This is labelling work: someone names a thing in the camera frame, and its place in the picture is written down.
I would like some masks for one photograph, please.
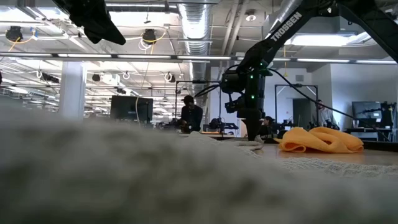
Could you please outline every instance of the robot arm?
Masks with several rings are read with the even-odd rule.
[[[303,0],[287,20],[282,21],[271,35],[256,43],[245,54],[236,70],[227,69],[221,80],[221,89],[231,96],[241,93],[237,100],[226,104],[227,112],[238,112],[252,141],[265,117],[265,77],[272,74],[267,66],[277,51],[313,17],[342,16],[359,24],[395,61],[398,62],[398,25],[377,6],[374,0]]]

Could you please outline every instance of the ductwork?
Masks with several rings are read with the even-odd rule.
[[[275,25],[281,23],[287,19],[291,13],[298,8],[303,0],[283,0],[280,4],[280,10],[275,21],[271,24],[270,31],[275,28]]]
[[[209,4],[179,4],[182,17],[182,30],[186,39],[210,38],[210,9]],[[208,55],[210,44],[204,42],[186,42],[185,48],[189,55]],[[190,63],[190,79],[204,80],[206,74],[205,63]],[[203,85],[193,85],[193,94],[200,91]],[[205,102],[197,100],[197,104],[203,106]]]

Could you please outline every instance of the door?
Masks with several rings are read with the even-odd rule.
[[[308,99],[293,99],[293,122],[298,127],[307,129],[312,120],[311,101]]]

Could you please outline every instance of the tabletop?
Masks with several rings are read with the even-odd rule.
[[[329,154],[324,152],[284,152],[278,148],[277,144],[266,144],[261,152],[257,152],[266,158],[286,159],[290,157],[304,157],[332,160],[337,162],[347,162],[352,164],[398,166],[398,152],[384,152],[365,149],[363,153],[355,154]]]

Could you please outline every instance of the person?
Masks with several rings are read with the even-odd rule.
[[[271,126],[274,124],[275,119],[271,118],[270,116],[266,116],[264,119],[264,122],[260,128],[259,135],[260,136],[268,136],[269,134],[272,134],[272,128]]]
[[[182,126],[189,128],[190,131],[200,131],[200,123],[203,117],[203,110],[195,105],[193,97],[188,95],[184,97],[185,106],[181,109]]]
[[[319,109],[319,123],[317,123],[317,111],[315,111],[312,116],[312,122],[314,124],[318,124],[319,126],[324,126],[326,125],[327,121],[329,121],[332,124],[337,125],[336,120],[333,117],[332,110],[324,107],[322,100],[318,100],[318,104],[316,106]]]

